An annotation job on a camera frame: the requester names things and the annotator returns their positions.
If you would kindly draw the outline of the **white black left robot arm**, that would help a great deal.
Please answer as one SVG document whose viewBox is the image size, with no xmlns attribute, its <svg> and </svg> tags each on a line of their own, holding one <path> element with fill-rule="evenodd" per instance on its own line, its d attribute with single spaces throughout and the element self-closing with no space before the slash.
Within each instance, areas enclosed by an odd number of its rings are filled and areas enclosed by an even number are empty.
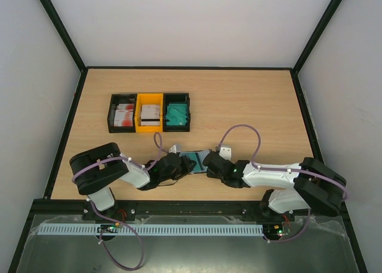
<svg viewBox="0 0 382 273">
<path fill-rule="evenodd" d="M 112 142 L 75 155 L 69 165 L 73 173 L 72 183 L 79 194 L 92 201 L 98 211 L 106 211 L 116 204 L 110 188 L 116 180 L 148 191 L 165 181 L 178 181 L 194 169 L 196 162 L 170 152 L 147 164 L 138 164 L 122 154 L 119 146 Z"/>
</svg>

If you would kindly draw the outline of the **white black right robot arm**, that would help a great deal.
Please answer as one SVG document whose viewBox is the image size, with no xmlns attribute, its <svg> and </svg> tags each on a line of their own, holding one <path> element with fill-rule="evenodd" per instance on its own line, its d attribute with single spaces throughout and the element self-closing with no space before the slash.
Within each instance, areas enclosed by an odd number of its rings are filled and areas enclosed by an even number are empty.
<svg viewBox="0 0 382 273">
<path fill-rule="evenodd" d="M 346 180 L 315 158 L 287 165 L 257 164 L 239 160 L 235 163 L 211 151 L 203 160 L 207 175 L 231 188 L 266 186 L 261 215 L 273 220 L 295 210 L 312 210 L 335 217 L 349 197 Z"/>
</svg>

